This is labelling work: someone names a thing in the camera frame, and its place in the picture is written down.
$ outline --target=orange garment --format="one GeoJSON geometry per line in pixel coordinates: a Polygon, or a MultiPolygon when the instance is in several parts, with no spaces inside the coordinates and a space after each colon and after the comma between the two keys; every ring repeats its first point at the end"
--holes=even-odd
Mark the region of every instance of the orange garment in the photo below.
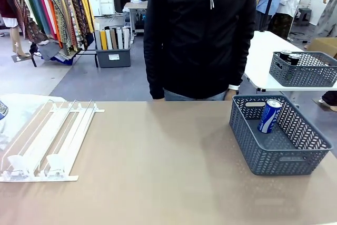
{"type": "Polygon", "coordinates": [[[57,19],[56,19],[56,16],[55,16],[54,4],[51,0],[48,0],[48,2],[49,2],[49,6],[51,7],[51,11],[52,11],[52,16],[53,16],[53,20],[54,20],[54,24],[55,24],[55,28],[56,28],[56,36],[57,36],[57,39],[58,39],[58,44],[60,45],[60,48],[63,48],[61,38],[60,38],[60,33],[58,31],[58,25],[57,25],[57,19]]]}

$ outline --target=person's hand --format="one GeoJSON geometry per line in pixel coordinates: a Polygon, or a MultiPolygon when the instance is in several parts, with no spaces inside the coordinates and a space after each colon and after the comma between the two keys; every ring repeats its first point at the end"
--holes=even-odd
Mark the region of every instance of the person's hand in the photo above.
{"type": "Polygon", "coordinates": [[[236,95],[236,90],[228,89],[226,97],[225,97],[225,101],[232,101],[233,96],[235,96],[235,95],[236,95]]]}

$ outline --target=cardboard box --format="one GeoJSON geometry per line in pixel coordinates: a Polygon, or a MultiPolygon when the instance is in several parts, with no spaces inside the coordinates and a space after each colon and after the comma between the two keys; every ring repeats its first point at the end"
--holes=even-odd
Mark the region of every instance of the cardboard box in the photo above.
{"type": "Polygon", "coordinates": [[[316,38],[308,47],[308,51],[319,51],[337,59],[337,38],[316,38]]]}

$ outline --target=black jacket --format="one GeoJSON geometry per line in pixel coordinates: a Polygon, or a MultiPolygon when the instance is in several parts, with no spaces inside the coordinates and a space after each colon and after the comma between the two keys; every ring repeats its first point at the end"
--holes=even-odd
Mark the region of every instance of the black jacket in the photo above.
{"type": "Polygon", "coordinates": [[[150,93],[205,99],[239,85],[256,0],[148,0],[144,56],[150,93]]]}

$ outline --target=floor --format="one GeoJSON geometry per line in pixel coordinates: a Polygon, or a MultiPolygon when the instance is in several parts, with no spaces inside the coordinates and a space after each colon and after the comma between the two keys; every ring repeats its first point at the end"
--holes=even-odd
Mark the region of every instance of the floor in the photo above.
{"type": "MultiPolygon", "coordinates": [[[[302,40],[312,36],[313,27],[293,28],[293,43],[303,48],[302,40]]],[[[72,67],[37,59],[37,68],[31,61],[14,63],[11,59],[9,36],[0,37],[0,95],[25,93],[60,96],[73,101],[150,101],[146,80],[142,37],[136,37],[131,48],[131,67],[117,69],[97,69],[94,56],[77,57],[72,67]]],[[[27,41],[23,48],[29,49],[27,41]]],[[[243,80],[241,94],[256,94],[256,89],[243,80]]],[[[337,113],[324,111],[312,99],[318,99],[324,92],[302,92],[298,99],[302,113],[331,142],[337,146],[337,113]]]]}

